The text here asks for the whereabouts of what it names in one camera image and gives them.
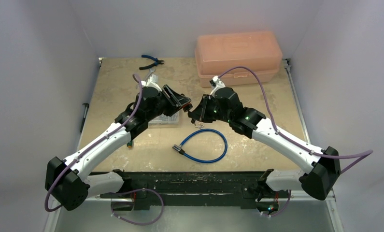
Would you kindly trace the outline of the blue cable lock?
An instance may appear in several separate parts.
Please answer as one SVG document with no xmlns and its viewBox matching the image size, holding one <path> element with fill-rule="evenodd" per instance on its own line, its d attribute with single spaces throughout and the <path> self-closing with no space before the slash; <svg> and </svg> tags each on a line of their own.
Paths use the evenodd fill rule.
<svg viewBox="0 0 384 232">
<path fill-rule="evenodd" d="M 200 129 L 187 137 L 172 149 L 183 157 L 200 164 L 220 161 L 228 152 L 228 141 L 219 131 Z"/>
</svg>

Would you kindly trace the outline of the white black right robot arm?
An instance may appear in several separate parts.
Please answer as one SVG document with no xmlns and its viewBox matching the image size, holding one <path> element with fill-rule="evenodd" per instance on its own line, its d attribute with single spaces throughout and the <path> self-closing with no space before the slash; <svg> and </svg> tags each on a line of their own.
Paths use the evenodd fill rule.
<svg viewBox="0 0 384 232">
<path fill-rule="evenodd" d="M 325 200 L 341 174 L 336 149 L 322 149 L 291 134 L 285 139 L 280 135 L 283 129 L 274 128 L 271 119 L 260 111 L 243 106 L 229 87 L 213 95 L 204 94 L 188 117 L 193 123 L 226 122 L 237 134 L 273 148 L 299 167 L 298 171 L 267 170 L 258 184 L 259 193 L 265 197 L 281 190 L 303 190 L 315 199 Z"/>
</svg>

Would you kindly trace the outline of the orange black padlock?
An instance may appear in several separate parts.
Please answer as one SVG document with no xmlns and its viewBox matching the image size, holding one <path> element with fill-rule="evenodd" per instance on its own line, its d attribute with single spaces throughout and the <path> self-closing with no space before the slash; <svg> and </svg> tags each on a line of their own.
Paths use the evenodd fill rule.
<svg viewBox="0 0 384 232">
<path fill-rule="evenodd" d="M 188 111 L 190 111 L 192 108 L 193 108 L 192 103 L 188 103 L 188 104 L 185 104 L 185 105 L 182 107 L 182 110 L 183 110 L 184 112 L 188 112 Z"/>
</svg>

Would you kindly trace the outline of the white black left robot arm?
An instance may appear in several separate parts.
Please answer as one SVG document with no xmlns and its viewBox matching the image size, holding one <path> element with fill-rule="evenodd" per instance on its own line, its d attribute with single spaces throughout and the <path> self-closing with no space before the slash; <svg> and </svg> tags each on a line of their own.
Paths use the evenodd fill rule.
<svg viewBox="0 0 384 232">
<path fill-rule="evenodd" d="M 136 101 L 130 103 L 115 121 L 81 150 L 65 159 L 52 158 L 46 169 L 44 208 L 49 208 L 53 196 L 60 206 L 71 211 L 88 197 L 114 193 L 120 198 L 130 194 L 131 184 L 125 181 L 122 171 L 91 176 L 91 172 L 113 152 L 126 145 L 160 115 L 172 116 L 180 110 L 191 109 L 191 99 L 176 93 L 169 86 L 141 87 Z"/>
</svg>

